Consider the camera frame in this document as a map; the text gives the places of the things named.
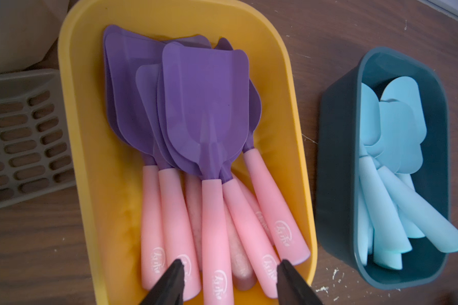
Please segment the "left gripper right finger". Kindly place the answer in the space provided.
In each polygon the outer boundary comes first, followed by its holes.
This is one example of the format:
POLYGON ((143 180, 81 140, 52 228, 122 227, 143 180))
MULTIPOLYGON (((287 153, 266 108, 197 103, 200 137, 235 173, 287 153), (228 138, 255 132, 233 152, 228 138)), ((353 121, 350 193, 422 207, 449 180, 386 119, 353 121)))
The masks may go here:
POLYGON ((286 259, 277 267, 277 293, 280 305, 323 305, 317 294, 286 259))

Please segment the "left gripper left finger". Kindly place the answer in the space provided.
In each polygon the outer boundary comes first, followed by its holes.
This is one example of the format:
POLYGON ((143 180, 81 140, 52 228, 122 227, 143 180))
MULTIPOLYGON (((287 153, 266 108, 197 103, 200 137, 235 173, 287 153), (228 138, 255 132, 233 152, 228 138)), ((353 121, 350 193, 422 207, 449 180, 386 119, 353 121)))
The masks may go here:
POLYGON ((140 302, 140 305, 183 304, 184 286, 184 265, 180 259, 176 259, 140 302))

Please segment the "purple shovel lowest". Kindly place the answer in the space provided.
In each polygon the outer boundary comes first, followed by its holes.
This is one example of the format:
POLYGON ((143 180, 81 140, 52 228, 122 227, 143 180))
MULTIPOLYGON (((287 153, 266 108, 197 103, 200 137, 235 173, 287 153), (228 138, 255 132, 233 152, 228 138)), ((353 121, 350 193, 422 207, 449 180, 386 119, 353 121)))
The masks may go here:
POLYGON ((157 102, 161 97, 159 89, 161 72, 160 64, 142 65, 137 68, 135 80, 154 136, 153 153, 159 166, 162 225, 167 260, 172 263, 180 259, 183 263, 183 301, 188 301, 200 293, 202 286, 181 178, 160 126, 157 102))

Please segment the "purple square shovel pink handle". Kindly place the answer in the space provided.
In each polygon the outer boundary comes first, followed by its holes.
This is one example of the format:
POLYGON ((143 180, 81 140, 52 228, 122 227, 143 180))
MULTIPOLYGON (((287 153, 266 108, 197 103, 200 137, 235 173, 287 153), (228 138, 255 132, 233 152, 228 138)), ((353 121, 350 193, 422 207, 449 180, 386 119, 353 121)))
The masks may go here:
POLYGON ((242 50, 234 50, 225 38, 216 45, 217 54, 224 59, 225 94, 223 105, 228 109, 228 127, 224 129, 225 161, 240 155, 249 171, 256 198, 270 230, 266 232, 279 260, 300 264, 310 257, 310 250, 296 225, 285 199, 277 187, 262 155, 254 147, 253 134, 261 118, 262 103, 249 79, 249 61, 242 50))

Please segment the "teal round shovel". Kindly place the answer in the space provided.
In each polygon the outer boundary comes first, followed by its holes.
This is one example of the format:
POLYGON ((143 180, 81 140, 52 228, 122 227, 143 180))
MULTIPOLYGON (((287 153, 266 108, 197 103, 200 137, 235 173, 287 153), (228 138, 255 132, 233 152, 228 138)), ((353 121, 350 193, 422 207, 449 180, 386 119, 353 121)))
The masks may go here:
POLYGON ((374 229, 371 224, 363 191, 358 192, 357 246, 361 264, 367 266, 368 257, 373 252, 374 229))

